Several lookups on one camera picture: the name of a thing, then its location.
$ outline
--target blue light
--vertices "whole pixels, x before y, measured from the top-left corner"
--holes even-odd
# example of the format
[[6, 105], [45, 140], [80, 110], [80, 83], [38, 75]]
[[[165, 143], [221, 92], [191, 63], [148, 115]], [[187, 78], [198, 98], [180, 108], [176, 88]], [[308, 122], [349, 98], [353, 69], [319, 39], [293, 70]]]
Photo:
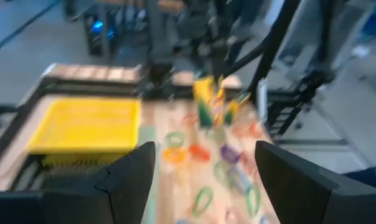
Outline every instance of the blue light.
[[[92, 25], [92, 32], [94, 34], [101, 34], [101, 30], [103, 27], [103, 23], [101, 21], [95, 21], [94, 24]], [[108, 39], [112, 39], [115, 36], [115, 32], [113, 29], [110, 29], [108, 31]]]
[[102, 30], [103, 23], [101, 21], [95, 21], [92, 27], [93, 33], [99, 34]]

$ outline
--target yellow plastic tray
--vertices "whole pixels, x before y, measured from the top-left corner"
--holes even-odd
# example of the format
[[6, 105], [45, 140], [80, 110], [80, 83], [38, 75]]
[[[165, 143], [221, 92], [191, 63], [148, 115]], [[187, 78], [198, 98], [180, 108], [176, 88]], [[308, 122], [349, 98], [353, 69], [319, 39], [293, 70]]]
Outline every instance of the yellow plastic tray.
[[126, 153], [137, 145], [140, 113], [137, 99], [60, 99], [27, 149], [30, 154]]

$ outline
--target wooden table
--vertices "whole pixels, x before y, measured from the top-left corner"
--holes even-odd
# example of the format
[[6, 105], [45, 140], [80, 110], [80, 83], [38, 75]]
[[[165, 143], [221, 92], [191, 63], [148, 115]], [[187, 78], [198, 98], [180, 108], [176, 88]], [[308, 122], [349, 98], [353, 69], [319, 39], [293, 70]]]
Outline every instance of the wooden table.
[[[44, 75], [64, 79], [111, 80], [113, 82], [137, 82], [139, 79], [136, 68], [80, 65], [52, 65]], [[191, 85], [193, 75], [191, 72], [180, 72], [174, 76], [173, 82], [176, 85]], [[240, 87], [240, 81], [234, 75], [229, 76], [224, 82], [229, 88]], [[49, 95], [43, 97], [6, 149], [6, 153], [0, 159], [0, 191], [9, 188], [26, 158], [24, 146], [38, 127], [51, 102], [60, 97], [68, 96]], [[196, 107], [193, 100], [144, 101], [142, 107], [141, 127], [152, 128], [153, 131], [152, 134], [147, 133], [141, 140], [155, 141], [159, 146], [153, 186], [149, 194], [143, 223], [172, 224], [181, 219], [189, 219], [192, 223], [206, 224], [279, 223], [256, 169], [247, 175], [248, 180], [258, 187], [260, 193], [258, 212], [252, 217], [248, 215], [244, 195], [224, 187], [215, 177], [214, 167], [221, 161], [220, 147], [222, 145], [227, 143], [238, 152], [245, 152], [246, 155], [253, 158], [253, 161], [250, 162], [254, 162], [256, 141], [259, 139], [270, 140], [262, 125], [258, 123], [256, 111], [252, 105], [244, 106], [231, 127], [222, 127], [217, 132], [200, 129], [197, 126]], [[215, 134], [219, 131], [223, 133], [224, 137]], [[165, 138], [171, 132], [184, 135], [184, 145], [182, 146], [184, 149], [187, 149], [193, 142], [208, 149], [211, 152], [210, 160], [201, 162], [188, 157], [183, 163], [170, 164], [163, 155], [167, 149]], [[204, 187], [211, 189], [213, 200], [203, 215], [194, 217], [190, 211], [197, 194]], [[226, 222], [226, 216], [242, 219]]]

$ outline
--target concrete floor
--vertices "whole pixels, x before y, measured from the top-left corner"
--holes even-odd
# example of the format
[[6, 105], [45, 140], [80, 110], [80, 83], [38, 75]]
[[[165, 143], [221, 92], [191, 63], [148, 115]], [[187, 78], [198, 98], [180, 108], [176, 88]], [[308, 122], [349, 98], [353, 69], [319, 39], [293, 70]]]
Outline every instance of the concrete floor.
[[[54, 0], [17, 0], [0, 5], [0, 42], [47, 8]], [[123, 46], [116, 64], [133, 63], [139, 54], [134, 47]], [[40, 74], [54, 62], [103, 64], [85, 48], [81, 23], [68, 24], [60, 4], [27, 26], [0, 48], [0, 103], [18, 103]], [[248, 83], [256, 63], [238, 72]], [[371, 70], [374, 60], [352, 62], [348, 72], [325, 91], [326, 99], [299, 120], [303, 129], [291, 128], [288, 139], [340, 139], [348, 146], [284, 146], [285, 149], [336, 172], [347, 172], [376, 165], [376, 94], [357, 78]], [[288, 86], [278, 71], [270, 73], [270, 86]]]

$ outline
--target colorful plastic link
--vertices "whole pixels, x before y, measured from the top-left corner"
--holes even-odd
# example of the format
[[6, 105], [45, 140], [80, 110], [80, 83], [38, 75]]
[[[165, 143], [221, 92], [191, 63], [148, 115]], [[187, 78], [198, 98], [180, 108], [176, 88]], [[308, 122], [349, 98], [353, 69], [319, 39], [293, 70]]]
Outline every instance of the colorful plastic link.
[[166, 143], [170, 148], [181, 147], [184, 144], [184, 133], [181, 131], [174, 131], [167, 134]]
[[225, 139], [225, 136], [220, 131], [216, 131], [214, 129], [208, 129], [206, 130], [205, 137], [211, 140], [216, 141], [223, 141]]
[[194, 113], [188, 114], [182, 119], [182, 124], [184, 126], [193, 126], [198, 123], [198, 116]]
[[[207, 196], [207, 201], [203, 208], [199, 208], [200, 200], [203, 196]], [[210, 206], [213, 201], [213, 190], [210, 187], [203, 187], [196, 195], [194, 206], [192, 207], [191, 214], [194, 217], [200, 217]]]
[[254, 183], [248, 190], [248, 193], [246, 194], [246, 206], [248, 210], [248, 214], [250, 217], [254, 217], [259, 209], [260, 209], [260, 191], [258, 190], [258, 186], [256, 183]]
[[199, 161], [207, 162], [210, 160], [210, 152], [206, 148], [198, 145], [193, 144], [189, 147], [189, 152], [191, 153], [192, 157], [194, 159], [197, 159]]
[[278, 223], [278, 218], [276, 218], [274, 215], [263, 215], [260, 218], [259, 224], [275, 224]]
[[228, 171], [228, 178], [232, 185], [243, 195], [249, 193], [251, 184], [246, 174], [237, 166], [231, 167]]
[[193, 222], [191, 222], [191, 221], [189, 221], [187, 219], [183, 219], [183, 220], [178, 220], [176, 222], [176, 224], [195, 224], [195, 223], [193, 223]]
[[239, 223], [239, 224], [250, 224], [248, 220], [239, 212], [236, 207], [227, 208], [227, 212], [225, 214], [225, 222], [226, 223]]
[[231, 181], [227, 175], [229, 168], [230, 166], [224, 161], [218, 161], [214, 165], [214, 176], [224, 187], [231, 189]]
[[240, 154], [240, 161], [242, 162], [242, 166], [248, 175], [252, 175], [257, 171], [256, 162], [249, 156], [249, 153], [243, 151]]
[[258, 128], [257, 122], [236, 124], [232, 127], [231, 133], [236, 138], [260, 138], [262, 135], [262, 131]]
[[180, 164], [185, 161], [187, 157], [187, 151], [181, 148], [170, 148], [163, 152], [163, 157], [171, 164]]
[[236, 164], [240, 159], [240, 154], [233, 147], [226, 144], [221, 147], [221, 156], [230, 164]]

